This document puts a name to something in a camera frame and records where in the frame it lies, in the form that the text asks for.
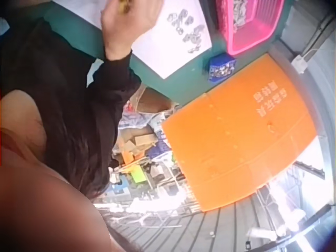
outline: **small blue box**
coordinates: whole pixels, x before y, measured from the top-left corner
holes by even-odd
[[[229,78],[235,71],[237,60],[227,53],[210,59],[209,82],[217,85]]]

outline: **sleeve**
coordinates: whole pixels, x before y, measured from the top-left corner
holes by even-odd
[[[87,88],[104,166],[108,165],[111,150],[117,140],[123,107],[141,84],[140,78],[129,68],[130,58],[131,54],[121,60],[106,60],[94,73],[93,83]]]

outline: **orange plastic board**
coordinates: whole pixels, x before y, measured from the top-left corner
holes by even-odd
[[[201,209],[254,193],[316,136],[302,98],[264,55],[163,123]]]

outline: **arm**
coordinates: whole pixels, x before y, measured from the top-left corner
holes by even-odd
[[[88,101],[100,138],[103,166],[118,135],[123,107],[140,86],[140,78],[129,68],[131,54],[120,60],[106,60],[93,75],[87,89]]]
[[[129,68],[132,44],[154,27],[163,0],[133,0],[127,13],[119,13],[119,0],[110,0],[102,13],[106,61],[87,90],[98,129],[103,167],[107,166],[118,133],[123,106],[140,86]]]

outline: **green item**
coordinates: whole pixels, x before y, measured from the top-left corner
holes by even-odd
[[[134,169],[132,170],[131,175],[134,182],[136,183],[141,183],[147,180],[143,170],[141,169],[141,166],[139,165],[134,165]]]
[[[140,76],[144,84],[181,105],[186,105],[213,88],[213,85],[207,80],[207,64],[212,57],[225,52],[226,48],[224,39],[216,28],[215,1],[200,0],[200,3],[211,34],[213,43],[212,49],[190,61],[165,80],[159,77],[137,57],[133,56],[131,60],[131,68]],[[271,43],[280,37],[292,3],[293,0],[285,0],[278,27],[268,41],[241,55],[235,56],[237,59],[235,72],[240,71],[261,55],[265,54]],[[66,8],[54,2],[49,2],[33,7],[22,8],[21,12],[24,13],[25,18],[29,17],[34,19],[44,17],[44,19],[50,23],[52,29],[68,40],[73,47],[95,58],[104,58],[101,30]]]

